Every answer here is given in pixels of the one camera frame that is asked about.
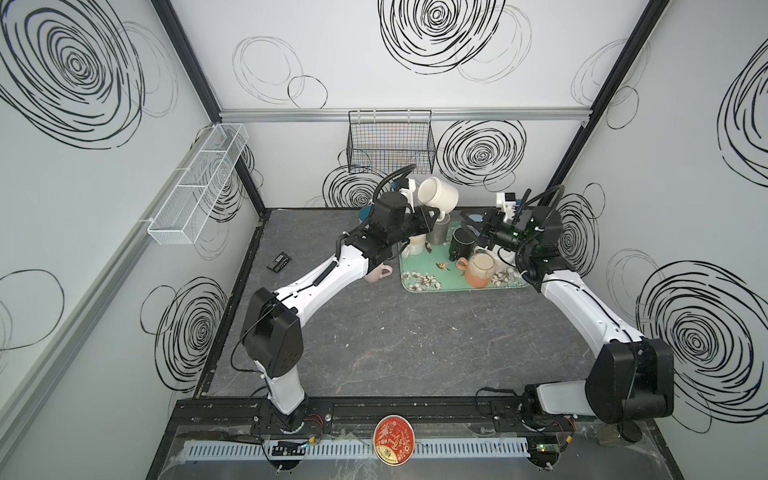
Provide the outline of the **cream white mug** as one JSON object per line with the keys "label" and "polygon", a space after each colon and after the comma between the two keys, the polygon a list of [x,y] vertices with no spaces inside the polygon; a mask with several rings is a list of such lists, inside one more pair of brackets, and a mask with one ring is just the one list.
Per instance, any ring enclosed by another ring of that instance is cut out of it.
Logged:
{"label": "cream white mug", "polygon": [[443,221],[457,206],[458,190],[437,177],[429,177],[422,181],[417,190],[420,204],[437,208],[440,211],[439,221]]}

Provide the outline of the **pink mug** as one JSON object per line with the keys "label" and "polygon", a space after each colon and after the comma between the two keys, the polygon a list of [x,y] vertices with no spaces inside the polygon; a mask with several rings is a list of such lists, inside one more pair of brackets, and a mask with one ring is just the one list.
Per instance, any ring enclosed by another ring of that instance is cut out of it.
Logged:
{"label": "pink mug", "polygon": [[373,270],[371,270],[368,274],[366,274],[363,277],[363,279],[367,283],[375,283],[384,278],[387,278],[392,273],[393,273],[393,267],[391,265],[388,265],[386,263],[381,263],[377,267],[375,267]]}

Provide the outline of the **green floral tray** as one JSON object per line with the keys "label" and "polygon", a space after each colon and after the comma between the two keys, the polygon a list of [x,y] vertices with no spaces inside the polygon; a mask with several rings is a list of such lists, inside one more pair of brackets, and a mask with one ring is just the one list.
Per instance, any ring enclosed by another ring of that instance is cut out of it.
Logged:
{"label": "green floral tray", "polygon": [[[460,227],[459,221],[450,224],[447,241],[431,246],[426,242],[425,251],[408,258],[399,257],[402,286],[412,293],[472,291],[464,274],[449,260],[452,233]],[[518,271],[494,273],[485,290],[519,289],[528,287]]]}

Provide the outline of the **orange peach mug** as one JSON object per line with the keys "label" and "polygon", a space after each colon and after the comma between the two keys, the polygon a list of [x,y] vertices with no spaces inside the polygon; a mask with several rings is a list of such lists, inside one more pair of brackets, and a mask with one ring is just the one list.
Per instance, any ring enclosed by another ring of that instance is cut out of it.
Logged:
{"label": "orange peach mug", "polygon": [[495,258],[486,252],[477,252],[469,258],[461,257],[456,266],[464,274],[466,283],[475,289],[487,287],[496,269]]}

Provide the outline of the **white speckled mug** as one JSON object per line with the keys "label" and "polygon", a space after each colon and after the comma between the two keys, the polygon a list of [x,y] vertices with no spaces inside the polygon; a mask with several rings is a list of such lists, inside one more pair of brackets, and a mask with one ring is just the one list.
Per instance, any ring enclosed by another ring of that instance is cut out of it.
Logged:
{"label": "white speckled mug", "polygon": [[507,251],[500,246],[495,246],[491,250],[491,255],[495,261],[495,273],[517,271],[514,252]]}

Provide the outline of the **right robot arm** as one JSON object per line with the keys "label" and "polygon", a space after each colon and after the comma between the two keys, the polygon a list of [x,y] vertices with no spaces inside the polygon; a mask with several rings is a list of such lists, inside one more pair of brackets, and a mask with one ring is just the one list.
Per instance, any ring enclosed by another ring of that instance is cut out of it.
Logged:
{"label": "right robot arm", "polygon": [[674,411],[674,358],[594,294],[561,254],[563,224],[553,207],[525,206],[513,216],[491,208],[465,214],[462,225],[478,246],[514,255],[522,279],[572,323],[595,356],[584,380],[529,385],[538,414],[586,415],[607,424],[664,418]]}

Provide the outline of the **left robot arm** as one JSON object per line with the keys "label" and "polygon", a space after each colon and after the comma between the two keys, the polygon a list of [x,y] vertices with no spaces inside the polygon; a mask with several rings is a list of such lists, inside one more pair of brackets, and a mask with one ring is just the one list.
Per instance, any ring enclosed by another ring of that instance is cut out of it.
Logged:
{"label": "left robot arm", "polygon": [[303,327],[348,285],[400,252],[410,238],[432,230],[440,209],[411,206],[386,192],[359,225],[336,239],[334,254],[300,279],[275,291],[257,290],[248,304],[239,343],[266,381],[274,411],[291,419],[306,401],[297,370]]}

